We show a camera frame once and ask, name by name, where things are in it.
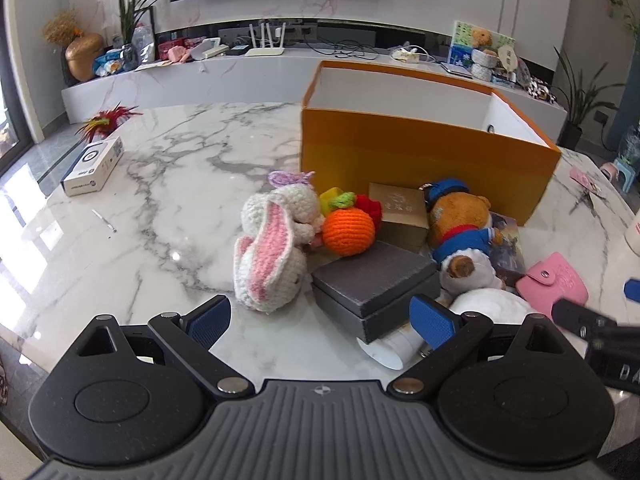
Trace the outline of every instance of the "glass door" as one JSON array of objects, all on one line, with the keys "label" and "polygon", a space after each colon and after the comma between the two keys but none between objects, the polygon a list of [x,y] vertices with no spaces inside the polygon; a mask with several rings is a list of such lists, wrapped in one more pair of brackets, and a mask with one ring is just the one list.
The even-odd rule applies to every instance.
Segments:
[{"label": "glass door", "polygon": [[0,0],[0,175],[33,144],[15,86]]}]

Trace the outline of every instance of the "pink card holder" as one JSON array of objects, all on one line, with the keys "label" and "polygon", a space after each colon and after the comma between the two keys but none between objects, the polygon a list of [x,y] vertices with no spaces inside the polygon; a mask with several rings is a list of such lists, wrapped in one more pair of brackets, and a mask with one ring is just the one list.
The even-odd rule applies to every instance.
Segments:
[{"label": "pink card holder", "polygon": [[531,267],[516,283],[516,290],[533,308],[549,319],[551,308],[560,298],[567,298],[583,306],[589,299],[580,276],[560,253],[553,253]]}]

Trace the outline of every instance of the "white stuffed rabbit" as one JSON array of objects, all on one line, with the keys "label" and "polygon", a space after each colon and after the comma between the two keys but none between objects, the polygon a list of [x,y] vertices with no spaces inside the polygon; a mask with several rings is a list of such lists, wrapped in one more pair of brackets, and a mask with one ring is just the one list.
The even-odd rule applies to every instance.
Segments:
[{"label": "white stuffed rabbit", "polygon": [[318,197],[305,184],[254,194],[242,207],[234,254],[236,298],[247,307],[273,312],[293,300],[306,273],[297,246],[311,243],[322,227]]}]

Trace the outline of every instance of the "gray box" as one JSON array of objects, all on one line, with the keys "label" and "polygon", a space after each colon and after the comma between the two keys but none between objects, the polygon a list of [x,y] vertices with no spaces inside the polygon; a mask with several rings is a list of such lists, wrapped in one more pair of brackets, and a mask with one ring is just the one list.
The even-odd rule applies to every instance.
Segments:
[{"label": "gray box", "polygon": [[440,295],[433,260],[379,241],[311,275],[318,306],[365,343],[406,322],[415,294]]}]

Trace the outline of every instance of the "metal screw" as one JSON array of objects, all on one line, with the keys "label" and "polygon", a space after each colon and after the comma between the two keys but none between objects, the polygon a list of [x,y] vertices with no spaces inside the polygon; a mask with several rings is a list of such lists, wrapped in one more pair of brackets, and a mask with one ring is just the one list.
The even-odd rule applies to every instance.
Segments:
[{"label": "metal screw", "polygon": [[392,387],[399,394],[411,395],[421,392],[424,388],[424,383],[420,379],[403,377],[394,381]]},{"label": "metal screw", "polygon": [[249,388],[249,381],[242,377],[225,377],[218,381],[218,389],[224,394],[241,394]]}]

